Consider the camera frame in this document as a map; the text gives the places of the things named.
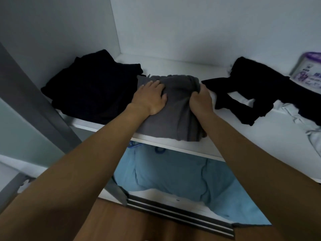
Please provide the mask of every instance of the person's right arm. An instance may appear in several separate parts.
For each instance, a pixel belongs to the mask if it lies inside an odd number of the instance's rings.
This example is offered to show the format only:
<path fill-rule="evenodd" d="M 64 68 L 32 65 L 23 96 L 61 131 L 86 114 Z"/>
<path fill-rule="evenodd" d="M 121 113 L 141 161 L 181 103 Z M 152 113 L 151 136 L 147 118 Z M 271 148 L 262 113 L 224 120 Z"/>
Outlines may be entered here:
<path fill-rule="evenodd" d="M 193 92 L 190 107 L 246 192 L 283 236 L 321 240 L 321 186 L 218 117 L 205 85 L 200 93 Z"/>

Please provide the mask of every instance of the forearm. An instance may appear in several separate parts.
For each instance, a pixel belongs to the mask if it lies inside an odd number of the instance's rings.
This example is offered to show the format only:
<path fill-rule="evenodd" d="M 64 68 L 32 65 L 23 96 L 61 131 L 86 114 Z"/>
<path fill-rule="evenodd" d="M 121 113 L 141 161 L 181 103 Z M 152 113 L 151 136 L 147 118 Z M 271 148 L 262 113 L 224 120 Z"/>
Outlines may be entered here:
<path fill-rule="evenodd" d="M 128 105 L 117 118 L 46 170 L 2 213 L 0 235 L 13 239 L 16 234 L 23 236 L 33 230 L 34 237 L 39 237 L 37 230 L 41 229 L 42 234 L 53 234 L 45 236 L 46 240 L 73 239 L 112 177 L 132 135 L 147 117 L 144 109 Z"/>
<path fill-rule="evenodd" d="M 319 239 L 321 188 L 253 144 L 214 113 L 198 117 L 239 182 L 289 239 Z"/>

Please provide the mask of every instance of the person's left hand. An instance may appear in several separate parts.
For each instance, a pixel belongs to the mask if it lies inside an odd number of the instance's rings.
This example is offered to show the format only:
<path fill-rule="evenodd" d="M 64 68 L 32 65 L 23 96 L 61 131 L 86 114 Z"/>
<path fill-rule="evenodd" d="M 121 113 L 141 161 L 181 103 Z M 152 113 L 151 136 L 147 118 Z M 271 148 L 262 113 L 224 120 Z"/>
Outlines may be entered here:
<path fill-rule="evenodd" d="M 167 94 L 161 96 L 164 88 L 165 85 L 161 84 L 159 80 L 149 81 L 135 92 L 132 103 L 147 109 L 149 115 L 159 113 L 167 101 Z"/>

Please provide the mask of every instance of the person's left arm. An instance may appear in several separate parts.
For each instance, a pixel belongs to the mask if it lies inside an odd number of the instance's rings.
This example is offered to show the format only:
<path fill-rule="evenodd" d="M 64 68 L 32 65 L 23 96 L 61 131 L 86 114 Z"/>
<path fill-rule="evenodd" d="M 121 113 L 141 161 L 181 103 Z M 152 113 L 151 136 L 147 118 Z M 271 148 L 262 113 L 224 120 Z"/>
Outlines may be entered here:
<path fill-rule="evenodd" d="M 114 174 L 131 137 L 167 100 L 148 82 L 113 121 L 40 175 L 0 215 L 1 240 L 72 241 Z"/>

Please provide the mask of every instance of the hand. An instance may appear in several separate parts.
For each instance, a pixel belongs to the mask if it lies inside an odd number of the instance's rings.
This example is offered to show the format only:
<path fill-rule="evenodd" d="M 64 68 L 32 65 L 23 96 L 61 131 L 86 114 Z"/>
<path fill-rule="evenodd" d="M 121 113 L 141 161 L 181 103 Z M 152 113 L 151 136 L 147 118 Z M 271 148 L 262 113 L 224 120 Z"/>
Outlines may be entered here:
<path fill-rule="evenodd" d="M 199 93 L 196 91 L 192 93 L 189 107 L 197 118 L 213 113 L 212 98 L 204 84 L 201 84 Z"/>
<path fill-rule="evenodd" d="M 161 84 L 159 80 L 155 82 L 149 81 L 135 92 L 132 104 L 147 109 L 149 115 L 159 113 L 167 101 L 167 94 L 163 94 L 161 97 L 164 88 L 165 85 Z"/>

